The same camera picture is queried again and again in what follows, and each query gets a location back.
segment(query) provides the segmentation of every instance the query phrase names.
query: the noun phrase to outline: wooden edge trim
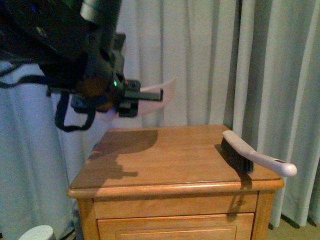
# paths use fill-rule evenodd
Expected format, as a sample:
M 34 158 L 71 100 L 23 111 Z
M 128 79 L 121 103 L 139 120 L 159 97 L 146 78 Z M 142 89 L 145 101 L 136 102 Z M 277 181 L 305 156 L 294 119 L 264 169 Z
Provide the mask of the wooden edge trim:
M 248 183 L 241 182 L 204 182 L 189 184 L 145 185 L 145 186 L 120 186 L 102 188 L 69 188 L 66 192 L 72 199 L 102 198 L 102 197 L 133 197 L 133 196 L 158 196 L 219 192 L 265 191 L 281 189 L 284 181 L 261 180 Z

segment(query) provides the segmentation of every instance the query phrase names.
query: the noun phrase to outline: wooden cabinet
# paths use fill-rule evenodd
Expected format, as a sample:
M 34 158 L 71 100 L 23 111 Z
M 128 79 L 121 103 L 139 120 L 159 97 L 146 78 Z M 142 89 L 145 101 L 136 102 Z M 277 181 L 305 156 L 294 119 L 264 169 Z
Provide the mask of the wooden cabinet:
M 70 185 L 85 240 L 264 240 L 283 180 L 236 172 L 223 125 L 112 129 Z

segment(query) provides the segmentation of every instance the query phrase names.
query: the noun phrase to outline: curtain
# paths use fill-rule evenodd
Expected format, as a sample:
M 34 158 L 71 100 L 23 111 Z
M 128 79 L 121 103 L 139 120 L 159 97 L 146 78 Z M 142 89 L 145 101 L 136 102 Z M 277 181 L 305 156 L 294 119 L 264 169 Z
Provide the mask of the curtain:
M 248 3 L 243 1 L 243 8 Z M 243 123 L 242 136 L 255 149 L 298 169 L 297 176 L 285 179 L 285 187 L 276 193 L 271 218 L 275 226 L 281 213 L 300 226 L 306 225 L 308 215 L 320 220 L 316 179 L 320 158 L 319 7 L 318 0 L 256 1 L 253 35 L 246 36 L 253 40 L 244 119 L 235 117 L 234 121 Z
M 124 75 L 142 87 L 177 79 L 163 110 L 86 132 L 54 126 L 59 96 L 36 85 L 0 89 L 0 230 L 16 240 L 37 225 L 61 238 L 79 223 L 66 189 L 108 128 L 225 124 L 256 150 L 294 163 L 276 193 L 283 213 L 320 222 L 319 0 L 123 0 Z M 1 63 L 1 68 L 8 63 Z M 41 74 L 26 65 L 3 77 Z M 84 119 L 72 109 L 66 123 Z

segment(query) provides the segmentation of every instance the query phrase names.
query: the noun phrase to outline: wooden drawer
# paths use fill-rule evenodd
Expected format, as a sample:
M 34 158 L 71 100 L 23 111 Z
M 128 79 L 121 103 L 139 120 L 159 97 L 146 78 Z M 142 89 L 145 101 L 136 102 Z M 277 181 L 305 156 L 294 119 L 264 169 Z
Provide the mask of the wooden drawer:
M 250 213 L 256 210 L 257 192 L 231 192 L 198 196 L 161 196 L 136 199 L 94 199 L 97 219 Z
M 253 213 L 99 219 L 100 240 L 249 240 Z

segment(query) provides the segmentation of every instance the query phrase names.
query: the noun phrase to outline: brush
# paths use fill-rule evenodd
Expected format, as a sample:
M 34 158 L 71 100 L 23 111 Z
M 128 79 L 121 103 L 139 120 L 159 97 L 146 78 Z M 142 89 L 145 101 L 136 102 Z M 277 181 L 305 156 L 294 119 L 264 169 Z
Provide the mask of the brush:
M 223 132 L 221 148 L 230 157 L 232 167 L 242 173 L 252 173 L 256 163 L 282 177 L 292 177 L 297 174 L 295 165 L 255 151 L 231 130 Z

